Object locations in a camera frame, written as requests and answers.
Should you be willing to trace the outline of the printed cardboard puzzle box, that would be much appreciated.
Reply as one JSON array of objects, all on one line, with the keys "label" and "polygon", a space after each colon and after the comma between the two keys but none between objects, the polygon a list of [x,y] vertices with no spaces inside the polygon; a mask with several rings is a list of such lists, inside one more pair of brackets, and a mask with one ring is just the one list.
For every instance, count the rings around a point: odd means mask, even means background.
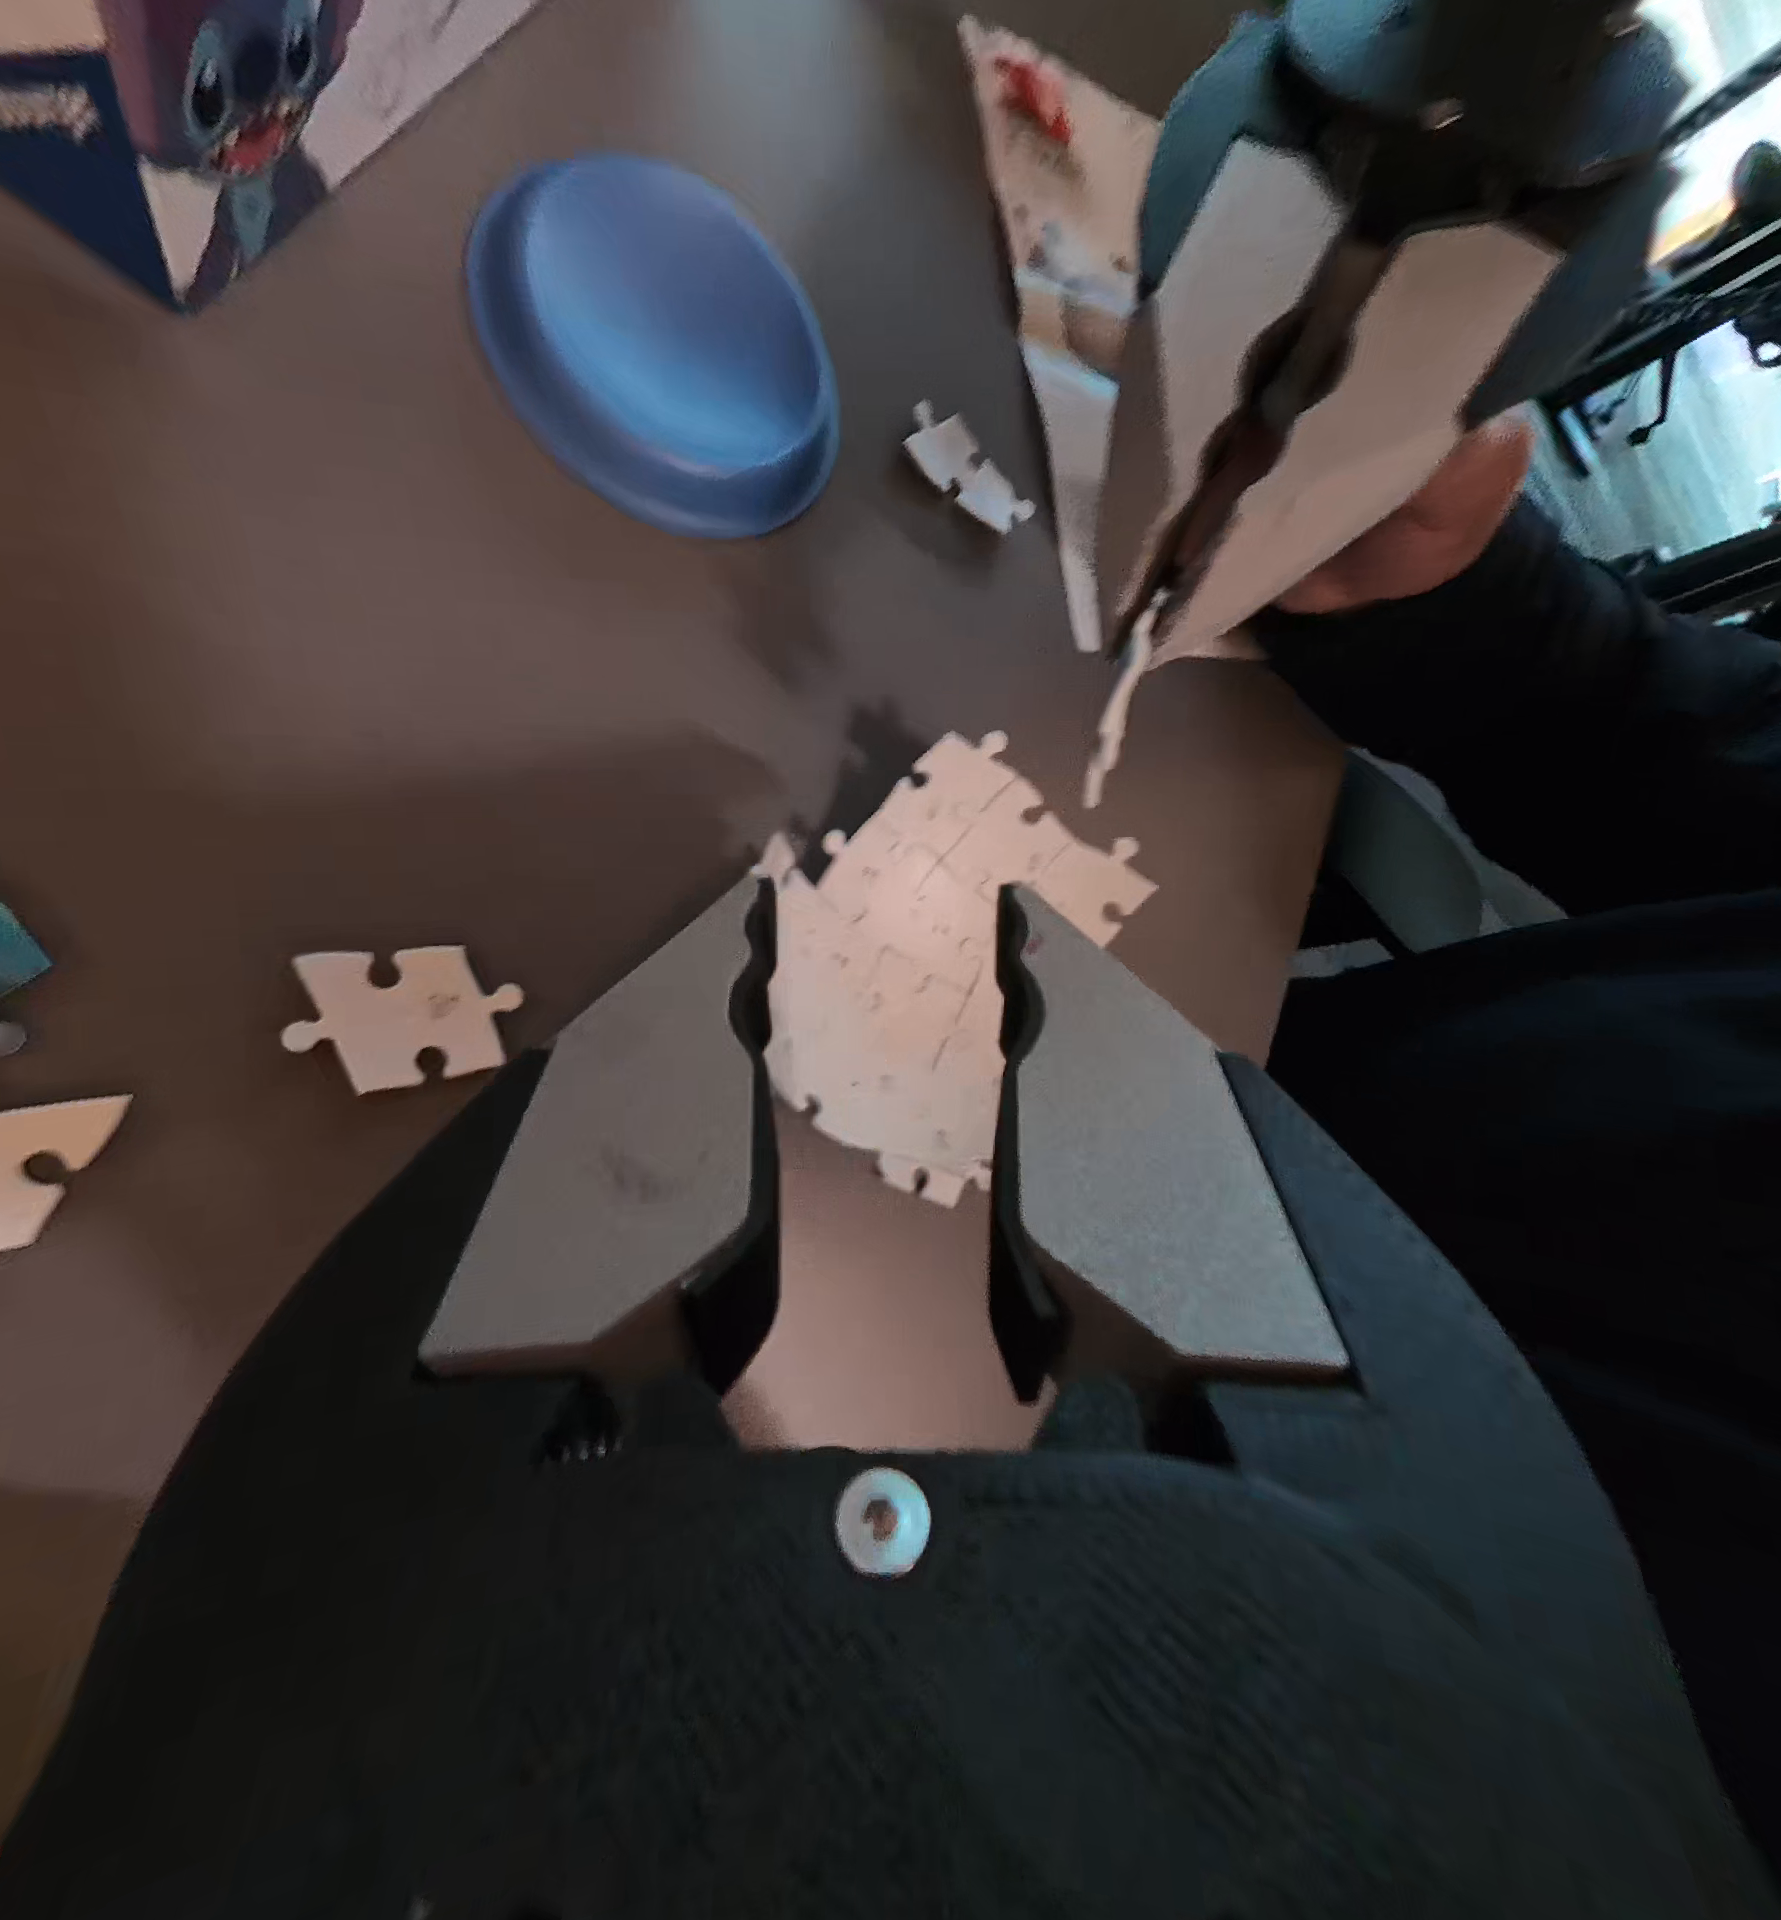
[{"label": "printed cardboard puzzle box", "polygon": [[197,314],[536,2],[0,2],[0,187]]}]

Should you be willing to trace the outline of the white assembled puzzle ball section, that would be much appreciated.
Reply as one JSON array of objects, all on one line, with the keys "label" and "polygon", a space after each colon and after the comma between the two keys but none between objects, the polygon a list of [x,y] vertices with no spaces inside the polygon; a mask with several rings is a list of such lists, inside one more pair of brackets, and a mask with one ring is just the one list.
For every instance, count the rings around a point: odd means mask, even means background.
[{"label": "white assembled puzzle ball section", "polygon": [[870,815],[823,836],[819,880],[783,835],[769,982],[774,1092],[903,1192],[950,1207],[989,1187],[1004,1054],[998,897],[1037,889],[1096,946],[1155,892],[1140,843],[1089,843],[1005,759],[947,732]]}]

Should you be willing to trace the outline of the blue round plastic stand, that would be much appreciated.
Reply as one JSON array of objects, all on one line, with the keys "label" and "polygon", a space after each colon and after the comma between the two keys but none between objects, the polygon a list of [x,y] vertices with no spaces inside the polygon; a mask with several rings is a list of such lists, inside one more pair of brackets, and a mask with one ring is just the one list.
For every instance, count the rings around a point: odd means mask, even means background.
[{"label": "blue round plastic stand", "polygon": [[827,487],[839,408],[817,311],[709,177],[624,151],[531,163],[480,205],[465,285],[516,418],[630,517],[752,540]]}]

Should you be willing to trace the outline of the white printed instruction sheet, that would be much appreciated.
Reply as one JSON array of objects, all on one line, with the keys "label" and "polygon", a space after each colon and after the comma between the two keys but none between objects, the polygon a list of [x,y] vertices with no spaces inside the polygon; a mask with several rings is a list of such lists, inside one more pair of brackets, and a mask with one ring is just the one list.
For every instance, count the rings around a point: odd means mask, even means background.
[{"label": "white printed instruction sheet", "polygon": [[965,13],[956,35],[1046,442],[1070,628],[1099,652],[1101,502],[1161,122],[1014,31]]}]

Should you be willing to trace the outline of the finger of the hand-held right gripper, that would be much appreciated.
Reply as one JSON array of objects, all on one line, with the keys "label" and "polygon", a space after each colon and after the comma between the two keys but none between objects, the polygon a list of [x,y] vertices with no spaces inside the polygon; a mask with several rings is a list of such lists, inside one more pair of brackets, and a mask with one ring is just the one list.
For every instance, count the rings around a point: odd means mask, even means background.
[{"label": "finger of the hand-held right gripper", "polygon": [[1127,327],[1112,414],[1112,645],[1183,637],[1238,506],[1302,400],[1263,418],[1345,209],[1312,157],[1240,131],[1184,195],[1183,236]]},{"label": "finger of the hand-held right gripper", "polygon": [[1512,228],[1426,229],[1361,310],[1338,388],[1243,491],[1203,581],[1153,640],[1155,668],[1240,656],[1232,637],[1419,491],[1463,438],[1466,402],[1560,254]]}]

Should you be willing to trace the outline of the person's right hand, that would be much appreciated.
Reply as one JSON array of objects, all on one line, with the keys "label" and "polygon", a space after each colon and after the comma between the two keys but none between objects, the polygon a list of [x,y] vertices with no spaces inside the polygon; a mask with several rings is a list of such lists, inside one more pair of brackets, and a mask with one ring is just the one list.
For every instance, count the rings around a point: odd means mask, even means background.
[{"label": "person's right hand", "polygon": [[1527,483],[1533,430],[1512,408],[1463,435],[1401,506],[1317,565],[1275,608],[1328,615],[1406,600],[1473,564]]}]

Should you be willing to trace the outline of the person's right forearm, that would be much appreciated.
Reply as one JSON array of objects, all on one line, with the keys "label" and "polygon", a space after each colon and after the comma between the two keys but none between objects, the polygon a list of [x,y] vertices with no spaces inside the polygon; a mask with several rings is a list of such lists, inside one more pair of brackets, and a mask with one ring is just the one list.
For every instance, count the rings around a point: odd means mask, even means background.
[{"label": "person's right forearm", "polygon": [[1570,914],[1781,907],[1777,645],[1659,608],[1527,498],[1443,587],[1257,631],[1317,720]]}]

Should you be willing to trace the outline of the grey office chair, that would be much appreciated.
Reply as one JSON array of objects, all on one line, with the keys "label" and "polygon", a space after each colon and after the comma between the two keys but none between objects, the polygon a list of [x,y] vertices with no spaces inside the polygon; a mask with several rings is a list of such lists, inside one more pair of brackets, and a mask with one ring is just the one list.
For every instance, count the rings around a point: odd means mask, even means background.
[{"label": "grey office chair", "polygon": [[1440,792],[1403,764],[1350,748],[1320,882],[1359,909],[1392,953],[1455,948],[1566,918],[1546,892],[1485,857]]}]

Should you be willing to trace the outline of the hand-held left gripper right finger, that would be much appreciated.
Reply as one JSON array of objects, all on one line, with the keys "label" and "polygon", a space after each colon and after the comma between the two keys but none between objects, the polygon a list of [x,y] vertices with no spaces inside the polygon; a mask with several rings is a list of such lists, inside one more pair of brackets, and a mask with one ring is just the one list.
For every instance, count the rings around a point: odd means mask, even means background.
[{"label": "hand-held left gripper right finger", "polygon": [[995,907],[989,1320],[1022,1403],[1112,1373],[1333,1385],[1350,1357],[1224,1055],[1029,886]]}]

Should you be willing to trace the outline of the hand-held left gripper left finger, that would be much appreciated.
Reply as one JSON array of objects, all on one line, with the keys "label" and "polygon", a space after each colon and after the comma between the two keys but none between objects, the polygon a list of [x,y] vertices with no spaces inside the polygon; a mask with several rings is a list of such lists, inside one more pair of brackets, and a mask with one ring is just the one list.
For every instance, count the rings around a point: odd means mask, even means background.
[{"label": "hand-held left gripper left finger", "polygon": [[768,1046],[777,887],[740,877],[548,1048],[445,1296],[440,1377],[690,1371],[725,1397],[783,1301]]}]

